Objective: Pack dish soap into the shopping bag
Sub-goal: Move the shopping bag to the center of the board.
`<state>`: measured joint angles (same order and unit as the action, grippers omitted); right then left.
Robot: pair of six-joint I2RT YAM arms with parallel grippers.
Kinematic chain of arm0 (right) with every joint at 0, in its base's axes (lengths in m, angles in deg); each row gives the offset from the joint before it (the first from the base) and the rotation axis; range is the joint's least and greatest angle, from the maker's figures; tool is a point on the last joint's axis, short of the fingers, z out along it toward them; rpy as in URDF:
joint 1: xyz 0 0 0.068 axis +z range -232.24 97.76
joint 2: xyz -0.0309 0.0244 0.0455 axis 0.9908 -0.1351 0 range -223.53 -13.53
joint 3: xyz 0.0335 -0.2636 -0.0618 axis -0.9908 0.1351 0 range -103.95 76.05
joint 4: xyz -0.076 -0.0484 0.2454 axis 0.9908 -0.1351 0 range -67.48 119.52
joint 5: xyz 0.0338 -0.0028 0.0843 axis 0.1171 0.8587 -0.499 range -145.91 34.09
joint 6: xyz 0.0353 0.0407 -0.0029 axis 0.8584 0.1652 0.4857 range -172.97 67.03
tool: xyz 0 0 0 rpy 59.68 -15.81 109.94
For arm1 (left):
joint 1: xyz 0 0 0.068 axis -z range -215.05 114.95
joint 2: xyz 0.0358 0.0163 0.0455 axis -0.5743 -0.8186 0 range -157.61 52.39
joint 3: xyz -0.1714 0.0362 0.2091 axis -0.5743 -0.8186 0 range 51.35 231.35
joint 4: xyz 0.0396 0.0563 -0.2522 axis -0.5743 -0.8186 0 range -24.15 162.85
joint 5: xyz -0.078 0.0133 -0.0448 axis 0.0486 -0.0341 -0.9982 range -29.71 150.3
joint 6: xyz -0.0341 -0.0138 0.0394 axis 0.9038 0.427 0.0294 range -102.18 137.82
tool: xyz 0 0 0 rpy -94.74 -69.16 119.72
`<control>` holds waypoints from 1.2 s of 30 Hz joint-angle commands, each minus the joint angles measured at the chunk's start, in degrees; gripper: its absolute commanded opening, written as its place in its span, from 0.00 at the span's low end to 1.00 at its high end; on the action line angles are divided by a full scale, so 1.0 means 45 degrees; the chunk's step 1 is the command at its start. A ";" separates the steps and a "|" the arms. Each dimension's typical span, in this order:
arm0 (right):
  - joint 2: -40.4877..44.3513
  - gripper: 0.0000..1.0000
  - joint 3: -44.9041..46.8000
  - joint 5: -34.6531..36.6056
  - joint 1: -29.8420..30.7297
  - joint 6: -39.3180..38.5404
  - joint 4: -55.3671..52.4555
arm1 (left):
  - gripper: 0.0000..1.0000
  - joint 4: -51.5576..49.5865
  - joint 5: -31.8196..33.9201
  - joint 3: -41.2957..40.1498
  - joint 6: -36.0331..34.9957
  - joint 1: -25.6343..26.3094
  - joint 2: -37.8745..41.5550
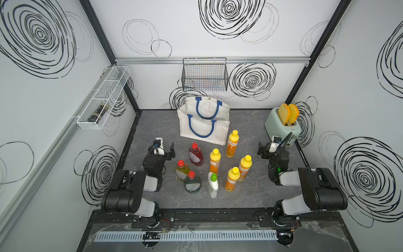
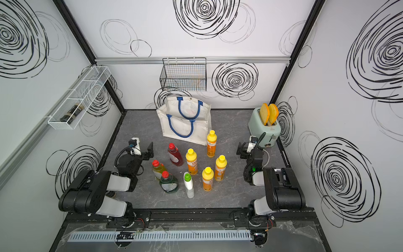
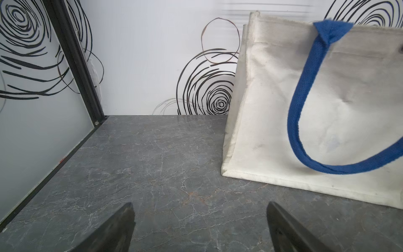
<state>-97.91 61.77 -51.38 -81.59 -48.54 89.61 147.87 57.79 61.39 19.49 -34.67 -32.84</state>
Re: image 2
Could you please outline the orange soap bottle front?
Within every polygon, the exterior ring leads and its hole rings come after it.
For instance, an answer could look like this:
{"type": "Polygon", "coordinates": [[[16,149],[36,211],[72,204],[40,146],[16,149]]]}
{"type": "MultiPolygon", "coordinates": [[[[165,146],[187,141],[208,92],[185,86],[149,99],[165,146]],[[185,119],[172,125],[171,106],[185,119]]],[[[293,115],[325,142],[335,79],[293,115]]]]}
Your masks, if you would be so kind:
{"type": "Polygon", "coordinates": [[[214,171],[211,167],[206,167],[202,172],[203,189],[209,192],[213,189],[214,171]]]}

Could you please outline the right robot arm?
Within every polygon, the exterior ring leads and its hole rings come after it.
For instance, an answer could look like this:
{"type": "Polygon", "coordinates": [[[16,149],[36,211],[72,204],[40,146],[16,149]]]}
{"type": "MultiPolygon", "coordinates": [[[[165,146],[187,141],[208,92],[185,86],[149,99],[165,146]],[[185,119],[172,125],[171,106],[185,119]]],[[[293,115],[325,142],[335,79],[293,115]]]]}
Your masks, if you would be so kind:
{"type": "Polygon", "coordinates": [[[249,204],[252,215],[270,215],[283,211],[301,211],[306,200],[299,182],[291,168],[272,168],[263,165],[265,150],[257,143],[240,143],[236,154],[246,161],[243,170],[245,182],[263,186],[265,196],[249,204]]]}

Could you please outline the white canvas bag blue handles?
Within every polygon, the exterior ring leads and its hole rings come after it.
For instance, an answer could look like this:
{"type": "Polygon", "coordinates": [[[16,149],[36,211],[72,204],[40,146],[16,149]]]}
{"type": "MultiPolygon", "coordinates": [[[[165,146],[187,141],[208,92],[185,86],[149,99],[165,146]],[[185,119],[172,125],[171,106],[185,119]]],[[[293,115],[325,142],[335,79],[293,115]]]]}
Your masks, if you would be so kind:
{"type": "Polygon", "coordinates": [[[193,97],[168,97],[156,112],[164,137],[207,145],[212,130],[211,105],[193,97]]]}

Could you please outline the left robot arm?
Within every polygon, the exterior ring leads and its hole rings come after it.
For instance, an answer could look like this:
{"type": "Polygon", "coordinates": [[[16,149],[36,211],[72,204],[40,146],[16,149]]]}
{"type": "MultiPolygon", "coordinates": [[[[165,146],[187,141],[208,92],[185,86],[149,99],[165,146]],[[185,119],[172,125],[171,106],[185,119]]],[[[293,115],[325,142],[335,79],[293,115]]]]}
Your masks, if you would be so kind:
{"type": "Polygon", "coordinates": [[[142,152],[139,138],[133,138],[129,145],[117,155],[112,171],[82,171],[61,196],[58,207],[62,212],[96,214],[114,218],[136,219],[132,204],[107,196],[107,192],[133,192],[142,162],[154,157],[153,142],[142,152]]]}

